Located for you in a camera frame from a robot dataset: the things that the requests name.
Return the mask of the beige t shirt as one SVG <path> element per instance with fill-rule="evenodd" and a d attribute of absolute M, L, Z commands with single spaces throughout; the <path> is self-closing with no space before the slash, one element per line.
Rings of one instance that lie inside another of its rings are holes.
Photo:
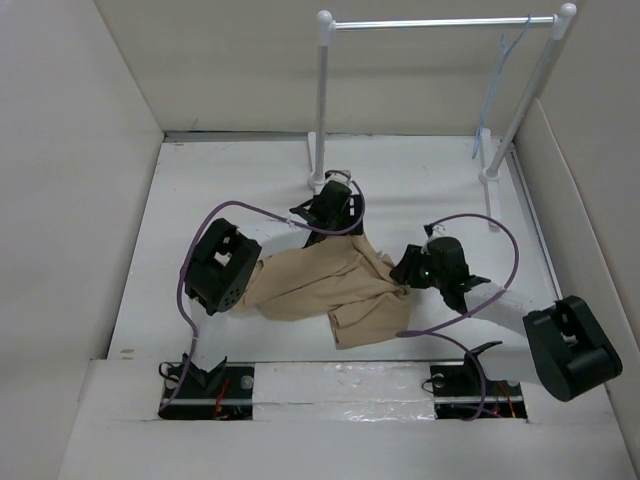
<path fill-rule="evenodd" d="M 411 292 L 391 278 L 393 267 L 364 234 L 331 236 L 259 260 L 233 310 L 289 322 L 325 314 L 339 350 L 388 341 L 412 313 Z"/>

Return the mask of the blue wire hanger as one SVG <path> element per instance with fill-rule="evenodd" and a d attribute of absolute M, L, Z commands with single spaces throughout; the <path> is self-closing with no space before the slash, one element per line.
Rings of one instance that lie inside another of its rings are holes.
<path fill-rule="evenodd" d="M 507 43 L 506 34 L 502 34 L 501 37 L 499 38 L 498 50 L 497 50 L 497 54 L 494 59 L 492 70 L 491 70 L 491 78 L 484 95 L 484 100 L 483 100 L 482 108 L 478 118 L 476 132 L 474 135 L 474 143 L 473 143 L 472 156 L 471 156 L 472 159 L 475 159 L 478 155 L 479 148 L 482 143 L 482 140 L 481 140 L 482 131 L 486 127 L 486 122 L 491 111 L 493 99 L 496 95 L 496 92 L 499 89 L 499 85 L 503 77 L 503 72 L 504 72 L 506 63 L 509 57 L 511 56 L 512 51 L 515 49 L 515 47 L 518 45 L 518 43 L 521 41 L 521 39 L 525 35 L 526 31 L 529 29 L 529 25 L 531 24 L 531 22 L 532 22 L 532 16 L 528 15 L 522 30 L 520 31 L 519 35 L 515 38 L 515 40 L 511 44 Z"/>

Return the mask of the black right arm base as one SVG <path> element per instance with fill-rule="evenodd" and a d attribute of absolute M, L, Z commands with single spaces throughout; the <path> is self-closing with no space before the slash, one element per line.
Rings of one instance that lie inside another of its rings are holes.
<path fill-rule="evenodd" d="M 438 420 L 522 419 L 528 418 L 519 385 L 488 380 L 478 371 L 476 361 L 486 350 L 500 345 L 493 341 L 464 353 L 460 362 L 431 364 L 421 389 L 434 400 Z"/>

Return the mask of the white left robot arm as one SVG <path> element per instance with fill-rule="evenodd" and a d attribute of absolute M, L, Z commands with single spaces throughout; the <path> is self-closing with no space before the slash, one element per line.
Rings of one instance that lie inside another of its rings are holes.
<path fill-rule="evenodd" d="M 237 225 L 220 213 L 238 207 L 270 220 L 309 231 L 316 236 L 345 236 L 360 233 L 366 211 L 363 191 L 348 179 L 342 183 L 328 180 L 310 200 L 289 210 L 287 217 L 263 208 L 228 200 L 216 206 L 198 227 L 179 271 L 176 291 L 177 309 L 191 329 L 189 350 L 181 360 L 178 383 L 188 384 L 201 396 L 212 396 L 222 387 L 222 371 L 209 362 L 191 368 L 199 340 L 199 327 L 187 313 L 184 297 L 196 301 L 212 316 L 235 306 L 244 293 L 262 247 L 245 236 Z"/>

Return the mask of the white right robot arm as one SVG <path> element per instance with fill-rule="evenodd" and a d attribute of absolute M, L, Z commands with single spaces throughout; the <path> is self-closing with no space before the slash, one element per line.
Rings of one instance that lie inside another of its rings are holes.
<path fill-rule="evenodd" d="M 500 325 L 527 340 L 525 379 L 555 399 L 574 398 L 620 376 L 622 360 L 582 298 L 571 295 L 545 309 L 513 290 L 469 272 L 461 243 L 439 237 L 409 245 L 390 272 L 410 289 L 435 288 L 451 310 Z"/>

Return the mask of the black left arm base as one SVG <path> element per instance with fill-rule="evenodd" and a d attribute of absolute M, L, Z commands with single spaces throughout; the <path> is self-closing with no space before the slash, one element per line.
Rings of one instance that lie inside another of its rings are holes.
<path fill-rule="evenodd" d="M 177 389 L 184 363 L 162 362 L 163 391 L 158 416 L 163 420 L 246 421 L 253 419 L 254 363 L 224 358 L 211 370 L 191 363 Z"/>

